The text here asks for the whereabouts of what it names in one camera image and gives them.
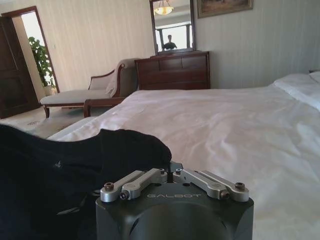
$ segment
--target green plant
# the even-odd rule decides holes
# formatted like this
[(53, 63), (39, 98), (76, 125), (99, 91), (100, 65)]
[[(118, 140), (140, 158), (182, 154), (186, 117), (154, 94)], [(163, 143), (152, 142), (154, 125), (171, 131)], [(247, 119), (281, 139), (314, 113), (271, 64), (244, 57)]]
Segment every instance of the green plant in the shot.
[(38, 69), (42, 85), (44, 87), (55, 87), (52, 69), (50, 67), (50, 61), (45, 46), (40, 45), (40, 41), (33, 36), (29, 37), (29, 43), (32, 49), (36, 67)]

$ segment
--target picture frame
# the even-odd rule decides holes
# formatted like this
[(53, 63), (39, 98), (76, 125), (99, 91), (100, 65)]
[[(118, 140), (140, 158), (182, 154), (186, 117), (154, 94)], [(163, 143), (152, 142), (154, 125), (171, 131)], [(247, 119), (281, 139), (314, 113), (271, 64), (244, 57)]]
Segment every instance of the picture frame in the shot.
[(197, 0), (198, 19), (254, 9), (254, 0)]

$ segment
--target wooden door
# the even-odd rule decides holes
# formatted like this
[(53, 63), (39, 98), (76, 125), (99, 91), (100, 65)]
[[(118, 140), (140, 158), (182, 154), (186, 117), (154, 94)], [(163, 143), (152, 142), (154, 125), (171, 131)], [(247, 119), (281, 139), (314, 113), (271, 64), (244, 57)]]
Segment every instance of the wooden door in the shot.
[(0, 17), (0, 119), (39, 106), (14, 23)]

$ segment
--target floor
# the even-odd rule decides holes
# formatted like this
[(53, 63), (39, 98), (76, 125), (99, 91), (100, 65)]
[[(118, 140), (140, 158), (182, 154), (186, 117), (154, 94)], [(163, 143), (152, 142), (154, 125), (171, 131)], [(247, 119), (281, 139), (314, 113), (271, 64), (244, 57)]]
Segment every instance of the floor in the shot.
[[(97, 117), (110, 108), (99, 107), (91, 109), (91, 116)], [(50, 117), (46, 118), (42, 107), (22, 114), (0, 119), (0, 124), (11, 125), (24, 132), (41, 138), (48, 138), (84, 118), (82, 108), (50, 108)]]

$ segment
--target plant pot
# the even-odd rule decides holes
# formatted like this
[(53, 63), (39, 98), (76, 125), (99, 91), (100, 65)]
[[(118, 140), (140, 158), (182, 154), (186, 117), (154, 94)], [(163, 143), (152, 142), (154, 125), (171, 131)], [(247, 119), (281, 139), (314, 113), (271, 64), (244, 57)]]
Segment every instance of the plant pot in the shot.
[(44, 86), (44, 94), (46, 96), (51, 96), (54, 94), (54, 88), (52, 86)]

